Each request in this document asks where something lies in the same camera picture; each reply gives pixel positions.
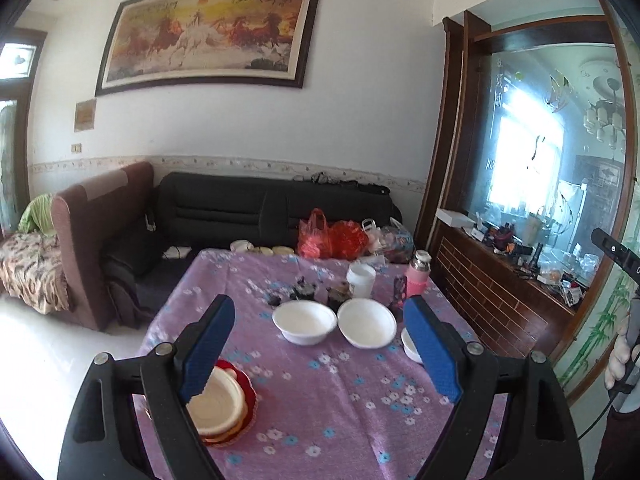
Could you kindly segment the gloved right hand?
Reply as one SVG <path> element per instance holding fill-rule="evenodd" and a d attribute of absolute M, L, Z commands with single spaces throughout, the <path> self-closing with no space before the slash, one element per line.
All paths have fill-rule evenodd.
<path fill-rule="evenodd" d="M 620 321 L 614 347 L 608 356 L 608 364 L 606 364 L 604 371 L 604 384 L 608 390 L 611 390 L 616 382 L 623 379 L 626 364 L 629 360 L 634 360 L 639 354 L 639 346 L 631 348 L 627 341 L 629 319 L 630 315 L 627 314 Z"/>

